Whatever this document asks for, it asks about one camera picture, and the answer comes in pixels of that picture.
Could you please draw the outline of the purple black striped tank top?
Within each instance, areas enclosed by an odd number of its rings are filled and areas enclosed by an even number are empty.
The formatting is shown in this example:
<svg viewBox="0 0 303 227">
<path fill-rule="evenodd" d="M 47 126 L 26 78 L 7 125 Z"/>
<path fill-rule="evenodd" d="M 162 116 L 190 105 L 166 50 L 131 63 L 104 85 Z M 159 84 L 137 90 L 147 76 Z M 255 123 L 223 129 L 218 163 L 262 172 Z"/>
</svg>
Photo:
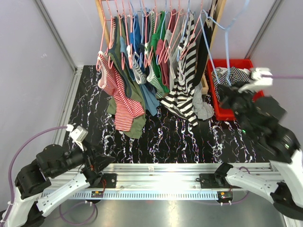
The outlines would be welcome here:
<svg viewBox="0 0 303 227">
<path fill-rule="evenodd" d="M 248 69 L 239 69 L 231 67 L 222 76 L 218 77 L 212 73 L 214 87 L 217 88 L 219 84 L 233 86 L 237 82 L 249 82 L 250 71 Z"/>
</svg>

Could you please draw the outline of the light blue wire hanger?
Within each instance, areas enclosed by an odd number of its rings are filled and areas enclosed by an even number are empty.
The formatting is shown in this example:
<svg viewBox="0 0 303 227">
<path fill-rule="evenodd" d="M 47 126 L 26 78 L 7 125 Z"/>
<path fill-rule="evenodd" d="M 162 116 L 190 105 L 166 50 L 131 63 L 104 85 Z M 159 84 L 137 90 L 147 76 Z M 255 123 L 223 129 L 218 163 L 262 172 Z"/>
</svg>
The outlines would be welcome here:
<svg viewBox="0 0 303 227">
<path fill-rule="evenodd" d="M 215 23 L 215 25 L 217 25 L 220 29 L 224 30 L 225 31 L 225 55 L 226 55 L 226 63 L 227 63 L 227 76 L 225 77 L 228 84 L 231 85 L 231 82 L 229 80 L 229 76 L 230 76 L 230 56 L 229 56 L 229 33 L 230 33 L 230 30 L 231 28 L 233 27 L 233 25 L 235 24 L 236 20 L 245 12 L 245 10 L 247 9 L 248 7 L 248 4 L 249 4 L 250 0 L 246 0 L 242 9 L 240 10 L 240 12 L 232 19 L 232 21 L 230 22 L 230 24 L 227 26 L 227 27 L 223 27 L 221 26 L 216 20 L 214 20 L 213 17 L 209 16 L 208 13 L 203 9 L 202 12 L 206 15 L 206 20 L 210 20 L 212 21 L 213 23 Z M 214 66 L 214 61 L 212 59 L 212 55 L 211 55 L 211 52 L 210 52 L 210 47 L 209 47 L 209 44 L 208 44 L 208 41 L 207 41 L 207 38 L 206 38 L 206 34 L 205 34 L 205 30 L 204 30 L 204 27 L 202 25 L 202 34 L 203 34 L 203 38 L 204 38 L 204 41 L 205 41 L 205 46 L 206 46 L 206 49 L 207 49 L 207 52 L 208 52 L 208 56 L 209 56 L 209 59 L 210 59 L 210 62 L 211 62 L 211 65 L 213 67 L 213 70 L 214 70 L 214 73 L 215 73 L 215 78 L 218 82 L 218 84 L 220 84 L 220 81 L 219 81 L 219 78 L 218 78 L 218 75 L 217 75 L 217 72 L 215 70 L 215 66 Z"/>
</svg>

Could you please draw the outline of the white navy-trimmed tank top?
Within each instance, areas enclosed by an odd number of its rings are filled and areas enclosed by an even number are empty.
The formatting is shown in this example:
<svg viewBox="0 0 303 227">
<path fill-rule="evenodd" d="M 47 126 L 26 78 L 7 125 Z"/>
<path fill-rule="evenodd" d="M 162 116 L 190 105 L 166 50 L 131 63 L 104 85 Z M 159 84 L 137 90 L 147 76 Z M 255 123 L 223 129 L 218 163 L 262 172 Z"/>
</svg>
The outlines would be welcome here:
<svg viewBox="0 0 303 227">
<path fill-rule="evenodd" d="M 224 67 L 216 67 L 215 70 L 212 72 L 214 75 L 218 77 L 222 76 L 228 69 Z"/>
</svg>

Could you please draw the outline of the pink wire hanger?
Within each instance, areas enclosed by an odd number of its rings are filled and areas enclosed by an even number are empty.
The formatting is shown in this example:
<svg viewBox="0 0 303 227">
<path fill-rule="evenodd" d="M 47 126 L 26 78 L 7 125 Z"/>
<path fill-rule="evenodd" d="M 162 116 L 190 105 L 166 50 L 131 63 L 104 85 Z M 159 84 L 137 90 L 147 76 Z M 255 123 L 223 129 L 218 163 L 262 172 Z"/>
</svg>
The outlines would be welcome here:
<svg viewBox="0 0 303 227">
<path fill-rule="evenodd" d="M 184 50 L 183 50 L 183 52 L 182 52 L 181 55 L 180 55 L 180 59 L 181 59 L 181 60 L 185 57 L 185 55 L 187 55 L 187 52 L 188 52 L 189 49 L 192 47 L 193 42 L 195 42 L 196 39 L 197 39 L 196 28 L 197 28 L 197 26 L 198 26 L 199 23 L 202 23 L 202 15 L 203 15 L 203 14 L 206 14 L 206 16 L 208 16 L 208 13 L 203 11 L 203 1 L 201 1 L 201 10 L 200 10 L 200 14 L 199 14 L 199 16 L 198 16 L 198 18 L 197 18 L 197 21 L 196 21 L 194 30 L 193 30 L 193 32 L 192 32 L 192 35 L 189 37 L 188 43 L 187 43 L 186 46 L 184 46 Z"/>
</svg>

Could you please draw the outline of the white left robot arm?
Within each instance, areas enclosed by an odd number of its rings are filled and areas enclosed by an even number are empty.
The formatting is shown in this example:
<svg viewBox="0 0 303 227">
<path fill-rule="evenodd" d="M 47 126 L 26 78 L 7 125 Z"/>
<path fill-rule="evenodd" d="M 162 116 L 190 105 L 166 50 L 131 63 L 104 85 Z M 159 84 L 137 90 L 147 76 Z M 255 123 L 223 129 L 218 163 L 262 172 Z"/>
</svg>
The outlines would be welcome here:
<svg viewBox="0 0 303 227">
<path fill-rule="evenodd" d="M 65 150 L 51 144 L 21 168 L 13 185 L 13 199 L 1 212 L 2 227 L 39 227 L 45 218 L 72 195 L 83 189 L 101 185 L 103 170 L 115 160 L 102 154 L 91 144 Z M 43 192 L 52 185 L 51 179 L 80 166 L 72 179 L 47 196 Z"/>
</svg>

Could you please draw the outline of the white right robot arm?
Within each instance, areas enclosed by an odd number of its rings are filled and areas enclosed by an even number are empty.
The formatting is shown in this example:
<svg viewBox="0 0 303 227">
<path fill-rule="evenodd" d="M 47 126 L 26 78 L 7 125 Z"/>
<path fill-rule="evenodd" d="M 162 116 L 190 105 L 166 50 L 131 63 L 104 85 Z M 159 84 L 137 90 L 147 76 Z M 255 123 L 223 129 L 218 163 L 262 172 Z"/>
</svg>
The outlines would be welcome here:
<svg viewBox="0 0 303 227">
<path fill-rule="evenodd" d="M 278 170 L 283 181 L 268 183 L 223 163 L 214 173 L 220 188 L 240 187 L 268 200 L 286 217 L 303 219 L 303 152 L 295 134 L 280 125 L 286 111 L 272 96 L 253 99 L 251 88 L 241 91 L 244 83 L 219 85 L 223 96 L 221 107 L 231 109 L 242 132 L 253 141 L 255 148 Z"/>
</svg>

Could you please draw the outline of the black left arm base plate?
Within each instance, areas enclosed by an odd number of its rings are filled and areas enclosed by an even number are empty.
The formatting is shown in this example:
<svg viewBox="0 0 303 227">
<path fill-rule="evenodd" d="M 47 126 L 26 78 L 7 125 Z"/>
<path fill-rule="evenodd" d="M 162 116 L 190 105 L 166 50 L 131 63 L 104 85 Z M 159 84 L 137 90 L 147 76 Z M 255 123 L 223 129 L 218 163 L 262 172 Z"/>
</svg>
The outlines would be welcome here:
<svg viewBox="0 0 303 227">
<path fill-rule="evenodd" d="M 114 189 L 116 188 L 117 183 L 117 174 L 115 173 L 105 173 L 103 174 L 101 181 L 98 183 L 96 188 L 103 188 L 103 185 L 105 185 L 106 189 Z"/>
</svg>

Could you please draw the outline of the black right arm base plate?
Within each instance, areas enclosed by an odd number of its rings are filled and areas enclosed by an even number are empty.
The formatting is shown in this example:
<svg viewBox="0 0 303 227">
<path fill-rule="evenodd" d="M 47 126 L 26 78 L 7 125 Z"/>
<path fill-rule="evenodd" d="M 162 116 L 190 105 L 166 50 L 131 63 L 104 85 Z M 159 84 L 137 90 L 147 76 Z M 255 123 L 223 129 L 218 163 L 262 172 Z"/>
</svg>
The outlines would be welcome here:
<svg viewBox="0 0 303 227">
<path fill-rule="evenodd" d="M 198 181 L 200 182 L 200 187 L 203 189 L 227 189 L 230 187 L 227 182 L 219 184 L 214 174 L 200 174 Z"/>
</svg>

